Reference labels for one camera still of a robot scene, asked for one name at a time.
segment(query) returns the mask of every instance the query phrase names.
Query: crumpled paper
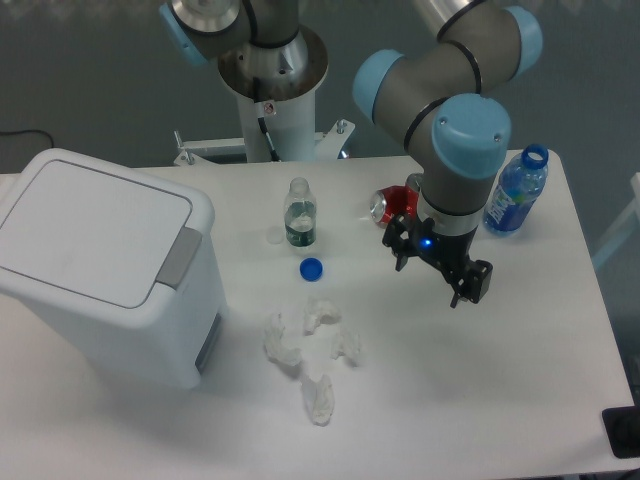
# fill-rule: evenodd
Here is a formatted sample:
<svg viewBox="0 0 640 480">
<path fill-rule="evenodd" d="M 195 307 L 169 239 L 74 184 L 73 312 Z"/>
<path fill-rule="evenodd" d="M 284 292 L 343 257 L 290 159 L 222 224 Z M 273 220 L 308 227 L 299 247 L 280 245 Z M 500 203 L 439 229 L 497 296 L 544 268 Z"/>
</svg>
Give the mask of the crumpled paper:
<svg viewBox="0 0 640 480">
<path fill-rule="evenodd" d="M 337 359 L 344 355 L 354 365 L 358 365 L 361 351 L 362 341 L 360 340 L 360 335 L 353 333 L 344 325 L 340 325 L 340 331 L 336 333 L 331 343 L 331 358 Z"/>
<path fill-rule="evenodd" d="M 302 353 L 299 348 L 286 348 L 282 344 L 283 334 L 282 314 L 274 314 L 269 319 L 264 331 L 264 349 L 269 360 L 295 367 L 302 362 Z"/>
<path fill-rule="evenodd" d="M 314 382 L 305 373 L 302 375 L 300 383 L 302 398 L 311 421 L 315 425 L 324 427 L 329 423 L 335 405 L 331 379 L 328 375 L 322 375 L 319 381 Z"/>
<path fill-rule="evenodd" d="M 304 332 L 311 335 L 321 323 L 336 323 L 341 318 L 340 310 L 331 300 L 309 297 L 304 307 Z"/>
</svg>

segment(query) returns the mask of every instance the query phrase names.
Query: table surface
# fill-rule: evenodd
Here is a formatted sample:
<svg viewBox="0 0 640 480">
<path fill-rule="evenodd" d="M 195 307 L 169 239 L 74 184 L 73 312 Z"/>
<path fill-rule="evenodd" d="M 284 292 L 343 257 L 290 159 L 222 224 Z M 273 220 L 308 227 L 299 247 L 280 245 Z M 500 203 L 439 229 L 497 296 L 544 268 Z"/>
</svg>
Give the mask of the table surface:
<svg viewBox="0 0 640 480">
<path fill-rule="evenodd" d="M 3 478 L 455 480 L 640 465 L 616 459 L 604 433 L 601 411 L 632 399 L 557 155 L 520 232 L 479 228 L 470 253 L 493 263 L 491 287 L 456 309 L 420 260 L 395 272 L 369 218 L 373 191 L 419 171 L 408 157 L 148 171 L 203 190 L 216 209 L 230 315 L 202 384 L 180 391 L 106 371 L 0 297 Z M 266 241 L 296 176 L 318 200 L 316 283 L 297 273 L 299 252 Z M 336 325 L 301 335 L 309 296 L 341 309 L 362 365 L 329 358 Z M 266 358 L 275 312 L 304 371 L 333 382 L 326 427 L 311 424 L 295 372 Z"/>
</svg>

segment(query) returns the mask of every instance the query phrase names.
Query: blue bottle cap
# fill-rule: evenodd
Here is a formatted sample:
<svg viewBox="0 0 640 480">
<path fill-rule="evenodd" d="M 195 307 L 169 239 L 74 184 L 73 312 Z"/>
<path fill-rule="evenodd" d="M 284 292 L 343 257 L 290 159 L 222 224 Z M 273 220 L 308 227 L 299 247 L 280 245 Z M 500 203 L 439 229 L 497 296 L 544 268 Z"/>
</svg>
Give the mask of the blue bottle cap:
<svg viewBox="0 0 640 480">
<path fill-rule="evenodd" d="M 543 168 L 548 161 L 549 151 L 544 147 L 544 145 L 534 143 L 522 151 L 522 164 L 532 170 L 539 170 Z"/>
<path fill-rule="evenodd" d="M 317 258 L 305 258 L 300 263 L 300 275 L 307 282 L 315 282 L 322 276 L 322 262 Z"/>
</svg>

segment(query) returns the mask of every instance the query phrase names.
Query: water bottle with blue cap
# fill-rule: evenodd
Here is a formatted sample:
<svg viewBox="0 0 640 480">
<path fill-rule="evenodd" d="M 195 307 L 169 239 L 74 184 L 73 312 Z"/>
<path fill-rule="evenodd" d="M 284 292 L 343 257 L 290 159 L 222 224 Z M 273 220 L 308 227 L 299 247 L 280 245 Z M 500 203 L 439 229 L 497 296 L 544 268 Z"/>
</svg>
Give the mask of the water bottle with blue cap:
<svg viewBox="0 0 640 480">
<path fill-rule="evenodd" d="M 484 211 L 484 225 L 499 236 L 515 233 L 542 193 L 547 180 L 549 152 L 529 145 L 511 159 Z"/>
</svg>

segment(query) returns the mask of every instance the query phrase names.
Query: plastic water bottle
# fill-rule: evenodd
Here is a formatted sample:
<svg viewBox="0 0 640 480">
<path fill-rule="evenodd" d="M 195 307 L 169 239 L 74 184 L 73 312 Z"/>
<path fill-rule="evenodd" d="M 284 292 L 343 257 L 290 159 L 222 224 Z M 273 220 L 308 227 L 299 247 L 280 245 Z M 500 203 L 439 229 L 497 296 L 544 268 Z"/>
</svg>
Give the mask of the plastic water bottle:
<svg viewBox="0 0 640 480">
<path fill-rule="evenodd" d="M 284 227 L 294 247 L 308 247 L 316 240 L 316 197 L 302 177 L 291 181 L 284 201 Z"/>
<path fill-rule="evenodd" d="M 511 159 L 484 211 L 484 225 L 490 232 L 504 237 L 522 226 L 542 193 L 548 161 L 549 152 L 538 144 L 529 145 Z"/>
</svg>

